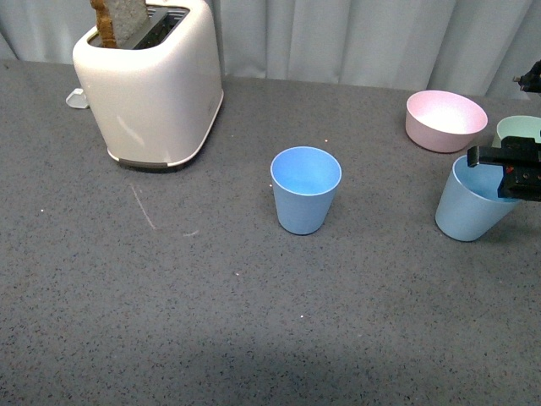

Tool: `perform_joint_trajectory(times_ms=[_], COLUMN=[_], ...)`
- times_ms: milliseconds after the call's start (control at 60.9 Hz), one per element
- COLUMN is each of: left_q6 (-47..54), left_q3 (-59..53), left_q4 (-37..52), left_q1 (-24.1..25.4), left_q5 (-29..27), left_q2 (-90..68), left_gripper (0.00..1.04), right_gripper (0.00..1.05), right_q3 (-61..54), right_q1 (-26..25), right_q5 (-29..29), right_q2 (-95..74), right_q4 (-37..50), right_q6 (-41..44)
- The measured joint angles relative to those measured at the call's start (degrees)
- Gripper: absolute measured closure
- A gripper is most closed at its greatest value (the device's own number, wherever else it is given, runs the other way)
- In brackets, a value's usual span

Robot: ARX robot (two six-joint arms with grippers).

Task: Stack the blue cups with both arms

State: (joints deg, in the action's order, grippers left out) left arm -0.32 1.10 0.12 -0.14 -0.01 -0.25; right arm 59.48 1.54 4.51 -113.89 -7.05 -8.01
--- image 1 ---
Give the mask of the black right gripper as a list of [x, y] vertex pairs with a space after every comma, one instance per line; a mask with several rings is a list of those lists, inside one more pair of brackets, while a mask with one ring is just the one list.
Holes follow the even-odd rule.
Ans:
[[497, 194], [508, 199], [540, 198], [540, 144], [534, 138], [507, 136], [500, 148], [476, 145], [467, 150], [467, 165], [502, 167]]

